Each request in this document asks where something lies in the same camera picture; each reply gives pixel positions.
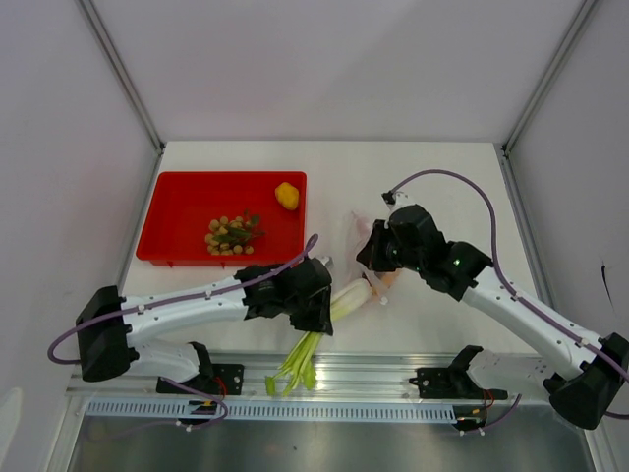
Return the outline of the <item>orange purple sweet potato slice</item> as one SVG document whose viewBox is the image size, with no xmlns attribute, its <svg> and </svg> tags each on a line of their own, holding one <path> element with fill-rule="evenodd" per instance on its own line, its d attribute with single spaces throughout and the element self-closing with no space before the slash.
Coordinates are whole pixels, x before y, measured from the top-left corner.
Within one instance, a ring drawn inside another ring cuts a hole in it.
<svg viewBox="0 0 629 472">
<path fill-rule="evenodd" d="M 374 290 L 379 296 L 384 296 L 396 282 L 401 274 L 400 270 L 394 272 L 377 272 L 375 274 L 377 283 L 374 286 Z"/>
</svg>

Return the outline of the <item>clear pink-dotted zip bag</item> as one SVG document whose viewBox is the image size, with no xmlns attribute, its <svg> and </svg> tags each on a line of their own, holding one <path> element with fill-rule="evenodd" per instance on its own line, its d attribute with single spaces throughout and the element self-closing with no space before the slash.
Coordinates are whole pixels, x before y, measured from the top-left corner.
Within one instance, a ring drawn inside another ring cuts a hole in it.
<svg viewBox="0 0 629 472">
<path fill-rule="evenodd" d="M 345 262 L 341 269 L 342 282 L 351 282 L 357 278 L 364 279 L 369 284 L 374 299 L 381 305 L 386 305 L 388 303 L 387 293 L 389 291 L 384 296 L 379 296 L 374 290 L 374 286 L 377 283 L 376 272 L 367 270 L 356 261 L 356 256 L 366 245 L 371 235 L 372 221 L 360 213 L 350 211 L 344 219 L 343 226 L 345 231 Z"/>
</svg>

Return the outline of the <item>green celery stalks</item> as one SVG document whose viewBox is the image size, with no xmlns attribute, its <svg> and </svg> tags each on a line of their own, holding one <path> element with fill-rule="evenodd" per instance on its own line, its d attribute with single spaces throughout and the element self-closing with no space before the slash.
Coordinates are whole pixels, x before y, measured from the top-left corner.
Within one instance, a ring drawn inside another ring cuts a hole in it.
<svg viewBox="0 0 629 472">
<path fill-rule="evenodd" d="M 357 311 L 372 297 L 372 288 L 364 279 L 356 279 L 332 296 L 330 319 L 337 322 Z M 277 368 L 277 373 L 265 378 L 266 394 L 277 396 L 277 383 L 287 381 L 282 396 L 288 396 L 294 389 L 302 385 L 313 390 L 316 385 L 316 372 L 313 356 L 323 339 L 320 332 L 305 332 L 287 354 L 284 362 Z"/>
</svg>

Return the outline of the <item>bunch of tan longans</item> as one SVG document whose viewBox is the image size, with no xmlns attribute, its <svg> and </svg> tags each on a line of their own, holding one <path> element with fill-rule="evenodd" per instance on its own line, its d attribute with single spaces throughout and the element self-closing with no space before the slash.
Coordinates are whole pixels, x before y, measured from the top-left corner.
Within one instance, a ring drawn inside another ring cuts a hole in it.
<svg viewBox="0 0 629 472">
<path fill-rule="evenodd" d="M 244 210 L 234 218 L 212 219 L 207 225 L 204 243 L 212 256 L 250 256 L 255 252 L 254 242 L 263 235 L 260 216 Z"/>
</svg>

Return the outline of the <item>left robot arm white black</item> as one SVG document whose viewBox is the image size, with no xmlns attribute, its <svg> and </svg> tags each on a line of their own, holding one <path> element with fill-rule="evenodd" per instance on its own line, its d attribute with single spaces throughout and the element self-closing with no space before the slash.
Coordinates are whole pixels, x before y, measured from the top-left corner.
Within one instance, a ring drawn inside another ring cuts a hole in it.
<svg viewBox="0 0 629 472">
<path fill-rule="evenodd" d="M 160 393 L 212 392 L 215 375 L 199 342 L 172 344 L 171 331 L 217 322 L 285 315 L 300 331 L 332 334 L 327 258 L 306 258 L 286 269 L 251 265 L 196 289 L 153 297 L 122 297 L 99 288 L 76 320 L 82 379 L 101 383 L 122 375 L 151 376 Z"/>
</svg>

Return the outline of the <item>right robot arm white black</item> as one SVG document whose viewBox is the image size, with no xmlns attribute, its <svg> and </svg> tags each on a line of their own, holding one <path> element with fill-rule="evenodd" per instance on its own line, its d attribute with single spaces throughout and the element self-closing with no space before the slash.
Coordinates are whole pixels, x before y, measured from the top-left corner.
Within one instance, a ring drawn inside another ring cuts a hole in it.
<svg viewBox="0 0 629 472">
<path fill-rule="evenodd" d="M 472 244 L 448 241 L 421 206 L 402 206 L 372 226 L 356 260 L 375 272 L 413 271 L 434 291 L 488 315 L 542 357 L 535 367 L 479 349 L 452 368 L 450 388 L 471 396 L 481 388 L 546 399 L 570 424 L 595 429 L 628 382 L 628 341 L 565 319 L 498 272 L 497 260 Z"/>
</svg>

